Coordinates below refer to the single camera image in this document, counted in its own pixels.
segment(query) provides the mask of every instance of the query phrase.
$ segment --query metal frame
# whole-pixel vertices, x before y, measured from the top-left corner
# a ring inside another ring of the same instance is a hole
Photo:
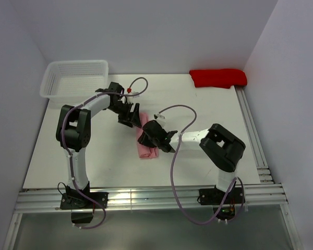
[[[288,201],[282,184],[274,184],[263,149],[251,116],[242,87],[236,87],[236,94],[245,121],[250,144],[254,153],[261,184],[245,185],[246,203],[252,205],[281,205],[287,230],[294,249],[303,249],[294,221],[288,209]],[[177,187],[177,194],[186,208],[199,207],[198,190],[208,186]],[[147,210],[178,208],[170,187],[144,187],[120,189],[92,189],[91,192],[109,192],[107,210]],[[23,214],[28,213],[70,213],[60,210],[61,195],[56,189],[24,190],[20,192],[9,227],[4,249],[12,249]],[[75,211],[88,212],[90,209]]]
[[[6,236],[4,250],[13,250],[23,214],[13,214]]]
[[[290,236],[290,240],[292,243],[292,247],[294,250],[303,250],[303,244],[300,240],[300,236],[298,234],[297,228],[296,228],[296,224],[293,220],[293,217],[291,215],[290,212],[290,208],[288,207],[288,204],[281,204],[281,210],[283,213],[283,218],[285,221],[285,225],[288,231],[288,234]]]

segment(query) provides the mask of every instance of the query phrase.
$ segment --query white mesh basket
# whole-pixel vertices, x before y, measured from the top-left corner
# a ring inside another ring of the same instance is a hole
[[[40,95],[56,103],[82,102],[107,87],[105,60],[54,61],[45,71]]]

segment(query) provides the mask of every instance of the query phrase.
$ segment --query black bracket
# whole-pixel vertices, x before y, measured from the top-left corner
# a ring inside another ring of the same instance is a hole
[[[202,206],[205,205],[219,205],[225,193],[217,188],[213,189],[200,189],[198,201]],[[241,204],[243,200],[243,193],[241,187],[234,187],[226,197],[224,204]]]
[[[71,221],[74,224],[88,224],[92,221],[94,217],[94,213],[92,212],[72,212],[71,213]]]
[[[107,192],[92,192],[92,193],[89,193],[88,197],[100,203],[100,205],[106,208],[107,203],[108,203]],[[94,208],[93,202],[87,202],[85,206],[80,207],[80,206],[77,206],[72,199],[67,198],[66,193],[64,193],[64,195],[62,196],[61,210],[93,209],[93,208]]]

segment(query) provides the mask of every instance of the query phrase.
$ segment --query red cloth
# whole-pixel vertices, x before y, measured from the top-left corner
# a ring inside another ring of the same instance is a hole
[[[198,69],[189,72],[194,85],[229,89],[233,85],[246,86],[245,73],[239,69]]]

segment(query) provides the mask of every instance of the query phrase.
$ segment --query white wall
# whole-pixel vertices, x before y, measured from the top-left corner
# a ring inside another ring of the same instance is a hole
[[[279,0],[245,67],[273,176],[313,249],[313,0]]]
[[[0,249],[43,118],[45,68],[12,5],[0,0]]]
[[[110,73],[243,69],[277,0],[11,0],[47,62]]]

